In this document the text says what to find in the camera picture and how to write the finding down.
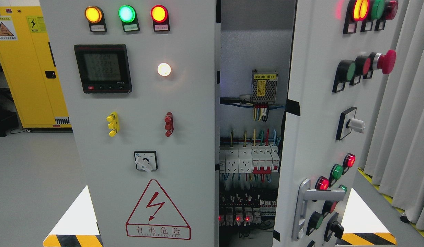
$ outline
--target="blue wire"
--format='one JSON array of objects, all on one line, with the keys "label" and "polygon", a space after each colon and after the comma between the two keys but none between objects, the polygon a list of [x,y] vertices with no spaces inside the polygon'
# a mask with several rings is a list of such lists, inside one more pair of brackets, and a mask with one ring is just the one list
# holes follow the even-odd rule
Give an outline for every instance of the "blue wire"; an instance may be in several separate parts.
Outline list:
[{"label": "blue wire", "polygon": [[[253,107],[254,107],[252,105],[238,105],[238,104],[234,104],[234,103],[221,103],[220,105],[233,105],[233,106],[237,106],[237,107],[241,107],[241,108],[251,108],[251,109],[253,109]],[[270,107],[270,110],[275,110],[275,109],[279,109],[279,108],[286,108],[286,106],[284,106],[284,105],[272,106],[272,107]]]},{"label": "blue wire", "polygon": [[276,129],[273,129],[274,131],[274,138],[273,138],[273,146],[276,145]]}]

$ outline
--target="white indicator light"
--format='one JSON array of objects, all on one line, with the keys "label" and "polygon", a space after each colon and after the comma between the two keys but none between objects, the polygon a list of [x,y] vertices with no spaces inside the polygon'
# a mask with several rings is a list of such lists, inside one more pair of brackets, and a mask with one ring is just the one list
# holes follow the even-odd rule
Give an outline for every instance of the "white indicator light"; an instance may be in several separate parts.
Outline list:
[{"label": "white indicator light", "polygon": [[163,76],[166,77],[171,73],[171,66],[169,64],[162,62],[157,67],[157,72]]}]

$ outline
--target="white curtain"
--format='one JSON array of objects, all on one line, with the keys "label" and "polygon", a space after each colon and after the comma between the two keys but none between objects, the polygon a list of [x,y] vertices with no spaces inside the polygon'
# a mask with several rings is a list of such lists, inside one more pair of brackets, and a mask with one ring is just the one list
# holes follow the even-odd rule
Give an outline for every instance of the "white curtain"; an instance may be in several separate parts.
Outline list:
[{"label": "white curtain", "polygon": [[364,172],[424,230],[424,0],[411,0]]}]

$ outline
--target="control panel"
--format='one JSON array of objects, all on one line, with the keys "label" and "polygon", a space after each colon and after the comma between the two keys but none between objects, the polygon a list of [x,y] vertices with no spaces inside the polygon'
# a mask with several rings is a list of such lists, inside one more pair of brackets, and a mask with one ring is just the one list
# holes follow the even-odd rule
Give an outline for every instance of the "control panel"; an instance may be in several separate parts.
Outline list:
[{"label": "control panel", "polygon": [[104,245],[334,246],[404,4],[41,0]]}]

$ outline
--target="lightning bolt symbol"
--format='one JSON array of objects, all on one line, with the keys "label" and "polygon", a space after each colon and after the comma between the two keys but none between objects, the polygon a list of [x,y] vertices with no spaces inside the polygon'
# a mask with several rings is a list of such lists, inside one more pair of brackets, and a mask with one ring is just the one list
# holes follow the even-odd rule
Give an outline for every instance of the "lightning bolt symbol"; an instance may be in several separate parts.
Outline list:
[{"label": "lightning bolt symbol", "polygon": [[160,208],[161,208],[161,207],[163,207],[163,205],[166,203],[166,202],[162,202],[162,203],[155,203],[155,204],[152,204],[152,202],[155,200],[155,198],[157,198],[158,194],[159,194],[159,193],[156,191],[156,192],[154,193],[154,195],[152,196],[151,200],[149,201],[148,205],[146,205],[146,207],[147,207],[147,208],[150,208],[150,207],[154,207],[154,206],[160,205],[160,206],[157,208],[156,212],[155,212],[153,215],[150,215],[150,216],[149,216],[149,221],[151,221],[151,220],[153,220],[153,219],[155,218],[155,217],[154,217],[154,215],[155,215],[155,214],[158,212],[158,210],[160,210]]}]

